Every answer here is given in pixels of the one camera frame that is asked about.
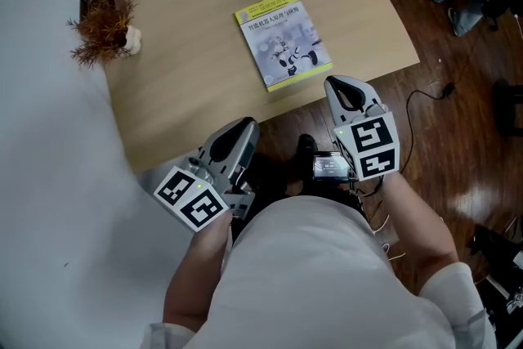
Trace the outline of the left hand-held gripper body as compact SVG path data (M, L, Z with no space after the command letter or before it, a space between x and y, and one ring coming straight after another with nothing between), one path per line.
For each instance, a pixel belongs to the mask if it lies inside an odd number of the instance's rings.
M236 162L187 155L154 181L153 197L193 232L229 211L243 220L255 198L250 185L241 180L244 172Z

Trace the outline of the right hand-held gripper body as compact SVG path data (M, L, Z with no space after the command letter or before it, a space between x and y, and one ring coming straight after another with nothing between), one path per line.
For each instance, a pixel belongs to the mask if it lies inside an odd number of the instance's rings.
M372 104L351 123L335 126L334 143L357 181L399 170L400 142L392 112Z

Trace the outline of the yellow-edged paperback book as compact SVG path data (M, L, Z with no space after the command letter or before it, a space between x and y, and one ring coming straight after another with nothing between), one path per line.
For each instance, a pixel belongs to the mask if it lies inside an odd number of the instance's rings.
M333 68L301 0L262 0L235 18L268 92Z

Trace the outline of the person's left forearm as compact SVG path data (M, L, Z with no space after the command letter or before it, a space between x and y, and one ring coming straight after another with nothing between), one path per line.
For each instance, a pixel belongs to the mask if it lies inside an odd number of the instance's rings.
M173 275L163 304L163 322L198 332L208 318L221 278L232 213L226 212L193 235Z

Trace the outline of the person's right forearm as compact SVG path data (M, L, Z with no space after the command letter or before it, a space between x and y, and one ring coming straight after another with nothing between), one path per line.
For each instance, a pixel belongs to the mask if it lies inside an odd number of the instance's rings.
M421 288L435 273L458 262L453 236L438 214L399 172L385 176L383 203Z

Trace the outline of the person's black trousers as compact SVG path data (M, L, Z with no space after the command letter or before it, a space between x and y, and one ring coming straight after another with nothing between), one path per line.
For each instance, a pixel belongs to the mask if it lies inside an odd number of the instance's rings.
M363 204L356 195L340 188L335 181L317 181L313 178L313 165L306 170L296 163L294 156L282 163L277 163L263 154L255 154L245 173L246 182L253 188L255 198L244 220L235 223L242 230L258 213L269 205L287 199L288 184L301 181L300 196L315 196L355 209L364 215Z

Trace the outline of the person's black shoe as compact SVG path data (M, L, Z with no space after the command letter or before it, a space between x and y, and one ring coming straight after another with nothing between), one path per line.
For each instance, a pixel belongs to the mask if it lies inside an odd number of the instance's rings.
M297 164L306 170L311 169L314 156L318 152L318 146L313 136L310 134L301 134L298 139L294 159Z

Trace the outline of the black device with screen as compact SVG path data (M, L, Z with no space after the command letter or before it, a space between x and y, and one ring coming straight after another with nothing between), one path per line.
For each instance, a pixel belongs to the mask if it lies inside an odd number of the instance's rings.
M348 181L350 166L338 151L322 151L313 155L313 178L317 181Z

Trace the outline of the light wooden table white legs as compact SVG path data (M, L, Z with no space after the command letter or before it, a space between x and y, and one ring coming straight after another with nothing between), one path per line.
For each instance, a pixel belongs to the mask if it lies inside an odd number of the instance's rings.
M105 74L127 160L144 172L245 116L271 119L324 96L317 75L268 92L235 19L261 0L134 0L141 51ZM302 0L335 74L369 81L418 63L390 0Z

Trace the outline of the black chair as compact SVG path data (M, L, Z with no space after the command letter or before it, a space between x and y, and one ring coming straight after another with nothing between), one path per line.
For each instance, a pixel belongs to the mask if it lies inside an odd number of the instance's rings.
M523 85L510 85L498 79L492 89L494 122L501 136L523 137L523 128L517 127L516 107L523 105Z

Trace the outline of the person's white shirt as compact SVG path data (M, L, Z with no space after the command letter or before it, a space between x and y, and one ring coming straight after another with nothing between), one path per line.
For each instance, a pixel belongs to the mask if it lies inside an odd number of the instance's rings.
M356 210L298 196L242 231L199 331L152 324L140 349L496 349L496 338L468 265L413 294Z

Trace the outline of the black equipment pile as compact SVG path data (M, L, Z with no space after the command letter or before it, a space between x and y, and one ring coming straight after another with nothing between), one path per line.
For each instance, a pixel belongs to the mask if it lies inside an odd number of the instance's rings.
M523 242L514 243L484 226L477 226L468 243L471 254L487 262L487 275L476 282L497 346L505 348L523 331Z

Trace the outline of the brown dried plant white vase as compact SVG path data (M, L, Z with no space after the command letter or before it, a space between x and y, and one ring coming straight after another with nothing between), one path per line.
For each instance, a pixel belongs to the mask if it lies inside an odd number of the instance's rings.
M131 25L134 8L134 0L123 0L119 7L114 0L90 0L83 17L66 22L80 39L78 47L70 51L71 58L91 68L137 54L141 49L141 31Z

